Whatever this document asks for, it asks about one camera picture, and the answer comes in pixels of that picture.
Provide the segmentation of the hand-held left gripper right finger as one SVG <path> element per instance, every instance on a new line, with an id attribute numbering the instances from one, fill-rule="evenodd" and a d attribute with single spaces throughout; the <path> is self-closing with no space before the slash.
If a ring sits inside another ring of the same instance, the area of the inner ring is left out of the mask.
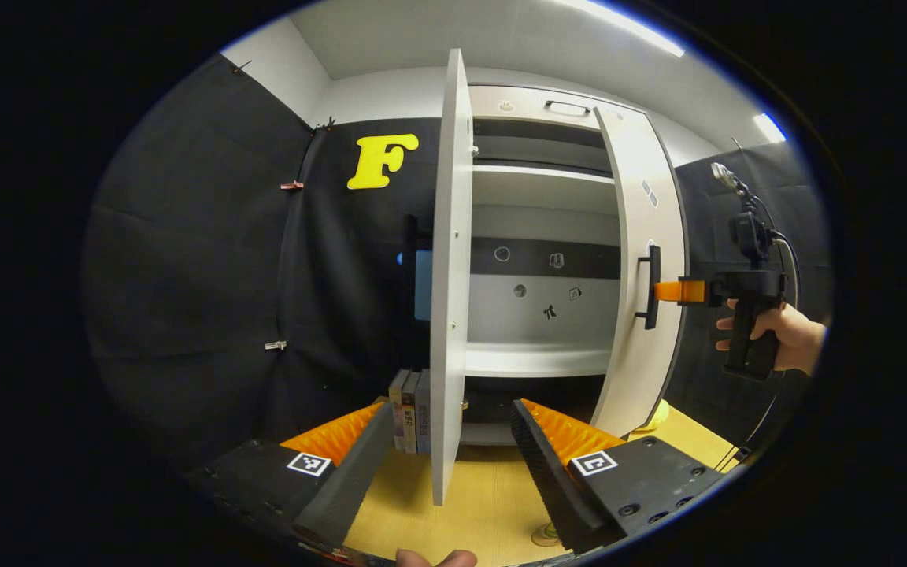
<path id="1" fill-rule="evenodd" d="M 657 528 L 721 478 L 655 435 L 623 440 L 528 399 L 514 401 L 511 432 L 562 546 L 576 555 Z"/>

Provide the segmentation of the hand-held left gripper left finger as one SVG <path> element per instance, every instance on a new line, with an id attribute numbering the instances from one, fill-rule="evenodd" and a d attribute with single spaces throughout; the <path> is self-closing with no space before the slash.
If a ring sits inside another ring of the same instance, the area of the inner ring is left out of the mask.
<path id="1" fill-rule="evenodd" d="M 392 433 L 389 402 L 376 402 L 287 441 L 248 440 L 186 480 L 276 542 L 335 552 L 393 448 Z"/>

